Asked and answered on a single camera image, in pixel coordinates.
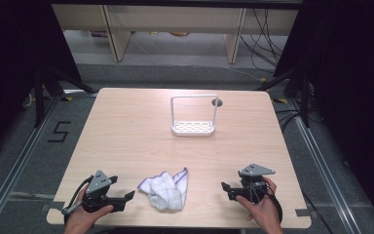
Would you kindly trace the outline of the aluminium floor rail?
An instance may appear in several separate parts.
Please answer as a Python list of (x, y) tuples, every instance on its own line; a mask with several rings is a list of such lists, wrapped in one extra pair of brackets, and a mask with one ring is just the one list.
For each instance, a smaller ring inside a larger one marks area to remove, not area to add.
[(350, 208), (341, 188), (337, 184), (335, 177), (325, 162), (325, 159), (310, 128), (306, 126), (306, 121), (299, 116), (296, 118), (295, 122), (302, 135), (302, 138), (307, 144), (313, 161), (318, 169), (318, 173), (335, 207), (335, 210), (345, 227), (346, 232), (348, 234), (362, 234), (352, 209)]
[(44, 116), (38, 124), (33, 126), (33, 129), (22, 147), (17, 160), (8, 170), (5, 179), (0, 183), (0, 214), (2, 213), (5, 204), (9, 199), (13, 188), (19, 181), (19, 178), (30, 159), (33, 150), (36, 148), (36, 145), (38, 144), (41, 135), (45, 131), (48, 121), (59, 102), (59, 97), (52, 97), (49, 100), (48, 105), (44, 108)]

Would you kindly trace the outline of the black metal stand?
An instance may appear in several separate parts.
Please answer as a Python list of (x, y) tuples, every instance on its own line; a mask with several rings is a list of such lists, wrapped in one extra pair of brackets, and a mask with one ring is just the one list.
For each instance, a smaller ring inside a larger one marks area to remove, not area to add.
[(38, 127), (45, 117), (45, 104), (44, 104), (44, 88), (48, 91), (51, 97), (60, 98), (65, 95), (65, 91), (59, 84), (60, 81), (80, 88), (87, 94), (96, 94), (97, 90), (86, 85), (80, 74), (71, 76), (65, 72), (51, 66), (39, 66), (36, 69), (34, 76), (34, 91), (35, 91), (35, 106), (36, 106), (36, 120), (35, 127)]
[(308, 99), (309, 99), (309, 77), (303, 65), (296, 65), (285, 71), (283, 74), (275, 77), (270, 82), (264, 83), (257, 91), (267, 91), (284, 80), (288, 80), (284, 94), (288, 98), (295, 98), (297, 94), (301, 96), (300, 116), (306, 128), (310, 127), (308, 120)]

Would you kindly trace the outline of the beige wooden desk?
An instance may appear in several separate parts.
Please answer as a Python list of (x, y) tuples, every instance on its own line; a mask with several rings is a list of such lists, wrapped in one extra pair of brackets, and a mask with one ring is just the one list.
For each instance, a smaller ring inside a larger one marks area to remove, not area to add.
[(112, 57), (123, 59), (133, 31), (215, 33), (224, 36), (227, 60), (236, 61), (242, 34), (285, 36), (296, 19), (295, 10), (262, 7), (200, 8), (53, 4), (64, 30), (104, 31)]

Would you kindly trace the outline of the white cloth with purple edge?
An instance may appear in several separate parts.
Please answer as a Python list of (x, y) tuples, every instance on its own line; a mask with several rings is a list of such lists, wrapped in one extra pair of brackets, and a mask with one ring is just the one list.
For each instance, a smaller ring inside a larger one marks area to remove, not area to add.
[(184, 168), (175, 175), (162, 172), (142, 180), (137, 189), (147, 195), (150, 204), (159, 211), (182, 211), (187, 198), (189, 171)]

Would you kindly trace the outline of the person's left hand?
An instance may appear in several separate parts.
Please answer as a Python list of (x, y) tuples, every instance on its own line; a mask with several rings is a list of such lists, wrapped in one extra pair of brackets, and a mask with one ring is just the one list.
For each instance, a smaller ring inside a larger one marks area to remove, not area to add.
[(96, 212), (88, 213), (79, 206), (69, 216), (63, 234), (87, 234), (101, 217), (110, 214), (112, 210), (113, 206), (107, 205)]

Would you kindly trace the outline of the white wire basket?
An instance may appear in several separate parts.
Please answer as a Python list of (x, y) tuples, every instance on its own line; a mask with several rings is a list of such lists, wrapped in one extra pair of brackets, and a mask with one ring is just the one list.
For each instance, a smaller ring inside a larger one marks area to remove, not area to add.
[(170, 98), (172, 133), (178, 137), (209, 137), (215, 132), (219, 96), (179, 95)]

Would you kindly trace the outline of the person's right hand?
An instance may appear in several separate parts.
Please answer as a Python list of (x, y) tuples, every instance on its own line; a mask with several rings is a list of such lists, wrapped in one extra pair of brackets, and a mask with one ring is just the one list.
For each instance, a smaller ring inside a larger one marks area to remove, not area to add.
[(254, 220), (266, 234), (283, 234), (280, 216), (275, 205), (277, 186), (268, 178), (263, 177), (270, 189), (257, 205), (250, 203), (245, 197), (238, 195), (236, 200), (249, 211), (247, 220)]

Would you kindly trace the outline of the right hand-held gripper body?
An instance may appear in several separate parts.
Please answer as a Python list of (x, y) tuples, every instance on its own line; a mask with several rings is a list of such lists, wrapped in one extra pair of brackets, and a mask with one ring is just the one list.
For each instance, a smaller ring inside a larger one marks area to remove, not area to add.
[(275, 173), (272, 169), (254, 163), (249, 164), (238, 171), (242, 187), (238, 189), (236, 194), (245, 197), (253, 205), (258, 204), (263, 200), (268, 190), (268, 184), (263, 176)]

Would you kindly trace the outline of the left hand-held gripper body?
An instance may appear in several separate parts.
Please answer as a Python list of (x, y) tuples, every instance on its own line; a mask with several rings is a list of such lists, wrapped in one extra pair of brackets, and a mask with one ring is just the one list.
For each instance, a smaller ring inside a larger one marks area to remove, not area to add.
[(121, 202), (121, 198), (109, 198), (107, 196), (111, 185), (109, 177), (103, 171), (98, 170), (85, 191), (83, 197), (84, 210), (93, 213), (107, 205), (112, 205), (113, 213), (122, 212), (126, 203)]

